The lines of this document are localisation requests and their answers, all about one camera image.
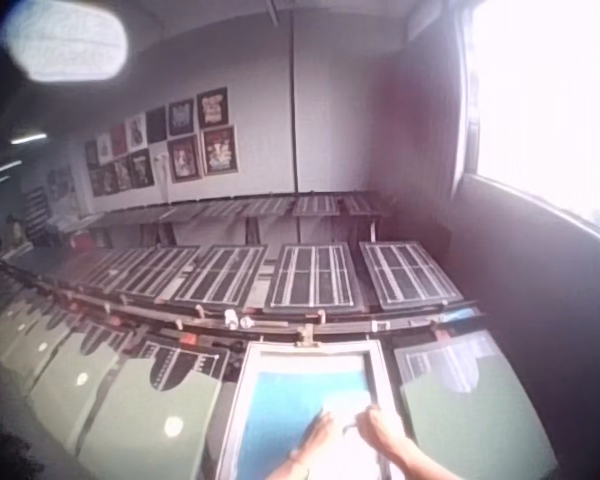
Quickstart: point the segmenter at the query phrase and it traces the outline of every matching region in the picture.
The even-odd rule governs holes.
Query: screen printing frame
[[[359,354],[365,360],[370,393],[374,403],[387,412],[397,412],[387,367],[379,340],[364,340],[318,344],[299,347],[294,344],[251,342],[247,347],[240,378],[229,412],[227,427],[222,442],[222,450],[216,468],[216,480],[234,479],[237,475],[238,459],[242,438],[247,425],[251,402],[255,393],[256,381],[261,371],[260,359],[266,354],[282,355],[351,355]],[[380,468],[383,479],[403,479],[398,468],[381,457]]]

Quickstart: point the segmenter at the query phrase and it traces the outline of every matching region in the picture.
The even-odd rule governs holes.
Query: ceiling
[[[186,31],[256,13],[290,8],[405,17],[419,0],[104,0],[91,2],[114,12],[127,31],[132,54]],[[3,11],[13,1],[3,1]],[[12,147],[10,138],[29,129],[45,130],[57,116],[49,108],[58,91],[74,94],[76,87],[34,84],[0,48],[0,164],[31,154],[38,146]]]

